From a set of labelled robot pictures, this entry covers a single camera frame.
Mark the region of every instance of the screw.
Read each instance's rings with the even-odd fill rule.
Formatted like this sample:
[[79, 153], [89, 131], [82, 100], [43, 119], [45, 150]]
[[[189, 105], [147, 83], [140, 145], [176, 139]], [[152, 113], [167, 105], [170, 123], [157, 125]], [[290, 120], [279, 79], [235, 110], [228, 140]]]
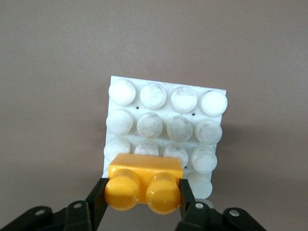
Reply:
[[236, 211], [236, 210], [230, 210], [230, 212], [229, 212], [232, 216], [234, 216], [234, 217], [238, 217], [240, 214], [239, 214], [239, 212], [238, 211]]
[[203, 209], [203, 208], [204, 208], [203, 204], [201, 204], [201, 203], [196, 203], [194, 206], [195, 206], [197, 209]]

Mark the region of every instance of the yellow lego brick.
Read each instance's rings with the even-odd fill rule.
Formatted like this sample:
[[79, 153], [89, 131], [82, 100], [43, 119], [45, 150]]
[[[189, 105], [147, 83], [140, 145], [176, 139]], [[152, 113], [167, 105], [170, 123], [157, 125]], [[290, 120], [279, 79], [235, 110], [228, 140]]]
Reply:
[[180, 205], [180, 161], [172, 157], [118, 154], [108, 168], [105, 198], [117, 210], [145, 203], [159, 214], [173, 212]]

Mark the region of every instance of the lego stud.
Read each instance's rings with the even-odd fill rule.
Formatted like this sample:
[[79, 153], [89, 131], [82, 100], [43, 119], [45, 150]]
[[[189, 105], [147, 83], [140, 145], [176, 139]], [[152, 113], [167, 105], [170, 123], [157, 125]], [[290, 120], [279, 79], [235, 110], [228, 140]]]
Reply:
[[158, 146], [152, 141], [141, 141], [137, 144], [134, 154], [159, 156]]
[[125, 135], [133, 127], [134, 119], [127, 110], [115, 110], [106, 119], [108, 130], [115, 135]]
[[157, 83], [150, 83], [141, 89], [141, 103], [149, 109], [158, 109], [162, 107], [166, 99], [166, 90]]
[[187, 180], [195, 198], [206, 199], [211, 195], [213, 186], [207, 175], [193, 172], [188, 175]]
[[111, 140], [104, 148], [104, 156], [109, 162], [112, 162], [119, 153], [130, 153], [130, 143], [122, 137]]
[[184, 168], [188, 163], [188, 154], [185, 148], [179, 143], [173, 143], [169, 145], [165, 149], [163, 156], [178, 158], [180, 160], [182, 168]]
[[120, 79], [110, 84], [109, 97], [116, 104], [125, 106], [134, 101], [136, 89], [130, 81]]
[[221, 126], [213, 120], [200, 120], [195, 128], [194, 133], [198, 141], [206, 145], [217, 144], [222, 136]]
[[157, 138], [163, 130], [163, 122], [161, 118], [153, 113], [146, 113], [142, 115], [137, 122], [138, 133], [147, 138]]
[[193, 168], [200, 173], [210, 173], [217, 165], [217, 157], [211, 149], [206, 146], [198, 146], [191, 153]]
[[108, 205], [120, 211], [133, 208], [139, 200], [140, 180], [130, 169], [117, 171], [105, 187], [105, 199]]
[[175, 116], [167, 123], [168, 136], [175, 142], [187, 141], [193, 134], [192, 128], [189, 120], [182, 116]]
[[181, 113], [192, 111], [197, 105], [196, 93], [188, 87], [179, 87], [171, 95], [172, 107]]
[[227, 97], [218, 91], [207, 91], [200, 98], [200, 108], [208, 116], [223, 114], [227, 105]]
[[148, 207], [158, 214], [170, 214], [180, 205], [180, 190], [176, 179], [169, 173], [161, 172], [152, 177], [146, 191]]

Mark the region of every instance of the white lego baseplate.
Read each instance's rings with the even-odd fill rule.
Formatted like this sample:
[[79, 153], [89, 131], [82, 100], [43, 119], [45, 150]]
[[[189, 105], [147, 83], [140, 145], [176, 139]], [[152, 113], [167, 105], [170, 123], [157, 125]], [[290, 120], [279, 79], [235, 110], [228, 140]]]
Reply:
[[103, 177], [118, 153], [178, 157], [195, 198], [212, 192], [226, 91], [111, 76]]

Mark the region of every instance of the gray wall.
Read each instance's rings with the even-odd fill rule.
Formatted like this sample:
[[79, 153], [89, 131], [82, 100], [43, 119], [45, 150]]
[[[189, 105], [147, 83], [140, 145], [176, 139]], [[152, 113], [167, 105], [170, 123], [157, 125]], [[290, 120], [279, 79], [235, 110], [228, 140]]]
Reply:
[[[90, 192], [111, 75], [226, 89], [210, 200], [268, 230], [307, 229], [306, 0], [1, 0], [0, 227]], [[155, 231], [179, 220], [138, 205], [108, 209], [103, 223]]]

